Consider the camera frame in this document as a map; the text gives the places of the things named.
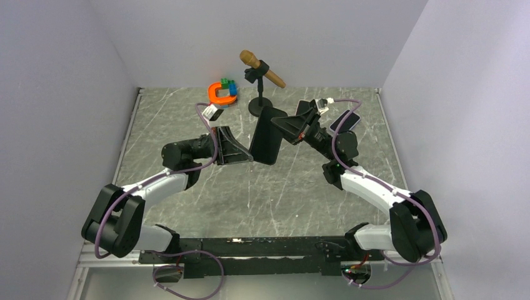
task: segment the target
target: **black mounting base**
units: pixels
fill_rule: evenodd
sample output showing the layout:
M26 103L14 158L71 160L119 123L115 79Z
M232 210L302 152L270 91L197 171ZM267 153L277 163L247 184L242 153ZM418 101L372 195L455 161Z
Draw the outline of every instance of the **black mounting base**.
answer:
M241 237L180 239L183 251L200 249L219 257L226 275L320 273L340 276L341 262L361 261L365 251L351 248L344 236ZM368 251L369 261L382 261L378 250ZM163 259L149 252L140 254L140 264L171 264L178 257ZM209 256L194 254L180 260L184 278L220 275L219 266ZM166 282L175 281L171 277Z
M254 117L259 117L259 115L261 114L261 111L263 110L263 107L265 106L272 107L273 103L265 97L262 97L261 100L259 97L256 97L250 100L249 102L249 112Z

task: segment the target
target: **lego block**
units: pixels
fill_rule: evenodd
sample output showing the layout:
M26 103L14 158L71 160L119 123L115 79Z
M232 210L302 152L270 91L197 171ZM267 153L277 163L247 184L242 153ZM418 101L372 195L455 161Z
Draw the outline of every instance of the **lego block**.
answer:
M228 95L226 97L219 97L218 91L221 89L220 82L214 82L208 88L208 98L210 103L219 104L219 105L230 105L238 99L237 96Z
M231 83L228 85L228 89L230 91L230 96L235 96L238 94L238 89L236 88L236 84L235 83Z
M228 79L221 78L221 89L227 89L228 88Z

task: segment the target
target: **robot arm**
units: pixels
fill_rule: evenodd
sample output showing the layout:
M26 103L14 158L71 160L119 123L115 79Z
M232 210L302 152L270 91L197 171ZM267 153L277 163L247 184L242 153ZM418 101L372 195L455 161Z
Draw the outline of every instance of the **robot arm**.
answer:
M438 211L430 195L422 190L412 193L392 186L383 180L369 174L358 163L353 161L359 153L357 151L357 137L351 131L339 133L336 138L336 154L349 166L355 174L342 167L335 158L332 150L333 137L320 127L320 115L325 113L327 105L333 103L331 98L305 101L304 109L297 109L296 116L274 117L272 124L282 132L285 140L291 144L301 141L307 142L312 148L330 160L322 165L324 177L329 184L339 189L361 196L377 207L390 219L390 224L373 225L359 224L350 229L345 235L348 246L346 249L337 247L325 249L326 253L335 254L340 258L346 251L351 253L365 253L368 250L397 251L405 260L416 263L429 251L434 249L433 232L426 216L416 206L399 197L405 195L418 202L429 213L440 243L447 239L447 232L439 217Z
M218 165L252 161L247 149L238 143L227 126L214 127L214 136L202 135L197 139L172 142L162 149L163 171L135 184L119 187L108 184L101 189L96 203L91 209L81 236L94 243L96 234L104 215L118 197L125 191L135 188L114 208L103 227L100 247L121 258L134 249L150 249L160 252L175 253L178 251L179 234L161 225L142 225L145 213L151 206L160 203L172 194L184 191L197 183L200 170L185 173L175 171L200 167L195 159L211 158L214 154L214 139L217 142L218 154L215 162Z

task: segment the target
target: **white wall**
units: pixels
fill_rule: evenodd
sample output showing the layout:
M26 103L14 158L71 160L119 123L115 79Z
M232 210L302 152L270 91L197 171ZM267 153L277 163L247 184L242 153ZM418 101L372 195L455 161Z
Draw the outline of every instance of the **white wall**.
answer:
M430 0L383 87L456 299L530 299L530 2Z
M243 49L287 85L381 87L427 0L91 2L142 87L248 85Z
M2 1L0 28L0 299L64 299L136 88L88 1Z

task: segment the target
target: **wooden microphone handle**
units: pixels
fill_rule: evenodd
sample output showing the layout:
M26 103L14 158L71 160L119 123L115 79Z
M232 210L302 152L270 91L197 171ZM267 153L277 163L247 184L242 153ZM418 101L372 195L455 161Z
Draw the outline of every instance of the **wooden microphone handle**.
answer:
M256 58L254 53L252 53L252 52L250 52L248 50L241 51L241 54L239 55L239 58L241 59L241 61L244 64L246 64L247 66L252 67L254 69L259 68L259 66L261 65L261 62L259 61L258 58ZM272 83L274 83L275 85L279 86L280 88L285 88L285 82L278 75L276 75L274 72L272 72L270 69L265 74L265 77L267 77L270 81L272 81Z

